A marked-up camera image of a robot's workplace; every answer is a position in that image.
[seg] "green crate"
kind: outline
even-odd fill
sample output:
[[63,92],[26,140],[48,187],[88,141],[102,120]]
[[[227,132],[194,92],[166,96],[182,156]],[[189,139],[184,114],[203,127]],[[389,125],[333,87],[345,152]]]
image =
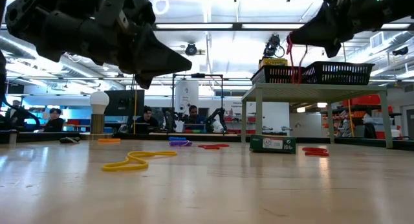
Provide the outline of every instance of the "green crate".
[[265,153],[296,153],[296,137],[252,135],[250,150]]

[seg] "white sign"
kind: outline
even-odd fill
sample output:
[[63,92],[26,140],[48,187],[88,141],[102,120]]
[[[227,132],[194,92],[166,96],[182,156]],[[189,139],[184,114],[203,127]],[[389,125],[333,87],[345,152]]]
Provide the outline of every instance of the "white sign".
[[263,148],[282,150],[283,140],[265,138],[263,139]]

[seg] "workbench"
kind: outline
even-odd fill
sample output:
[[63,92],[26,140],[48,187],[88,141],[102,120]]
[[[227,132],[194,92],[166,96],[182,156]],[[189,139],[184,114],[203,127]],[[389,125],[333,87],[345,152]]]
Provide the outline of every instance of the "workbench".
[[329,138],[334,144],[334,126],[332,103],[364,95],[379,94],[386,146],[393,148],[391,125],[388,113],[387,88],[367,85],[313,85],[313,84],[255,84],[242,97],[241,140],[246,142],[246,107],[247,102],[256,102],[256,134],[262,134],[263,102],[302,102],[328,103]]

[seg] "metal frame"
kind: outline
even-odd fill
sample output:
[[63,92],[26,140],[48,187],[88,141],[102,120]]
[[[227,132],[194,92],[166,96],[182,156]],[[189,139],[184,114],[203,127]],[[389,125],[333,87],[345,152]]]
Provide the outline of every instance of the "metal frame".
[[[194,75],[199,75],[199,76],[204,76],[204,78],[192,78],[192,76],[194,76]],[[174,113],[175,113],[175,107],[174,107],[174,88],[175,88],[175,78],[176,77],[182,77],[182,79],[181,79],[181,81],[182,80],[187,80],[187,79],[190,79],[190,80],[200,80],[200,79],[209,79],[209,78],[206,78],[206,77],[210,77],[211,79],[212,79],[212,81],[213,82],[217,82],[217,81],[215,81],[214,80],[214,78],[215,77],[217,77],[217,78],[220,78],[221,79],[221,85],[220,85],[220,87],[221,87],[221,108],[223,108],[223,98],[224,98],[224,96],[223,96],[223,83],[224,83],[224,78],[223,78],[223,75],[222,74],[173,74],[173,85],[172,85],[172,88],[173,88],[173,94],[172,94],[172,97],[171,97],[171,103],[172,103],[172,117],[173,117],[173,120],[174,120]]]
[[329,139],[335,143],[332,103],[379,93],[387,149],[393,148],[389,121],[387,88],[367,85],[312,85],[312,84],[255,84],[242,97],[241,141],[246,142],[247,102],[256,102],[256,134],[262,134],[263,102],[326,102],[328,103]]

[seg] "black basket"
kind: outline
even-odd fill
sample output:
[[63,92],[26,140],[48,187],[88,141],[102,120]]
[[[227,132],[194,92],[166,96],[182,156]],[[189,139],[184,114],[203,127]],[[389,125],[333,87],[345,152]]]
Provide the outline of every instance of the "black basket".
[[252,84],[272,83],[290,84],[292,83],[292,67],[284,65],[267,65],[259,69],[251,78]]
[[302,70],[302,83],[368,85],[374,64],[314,62]]

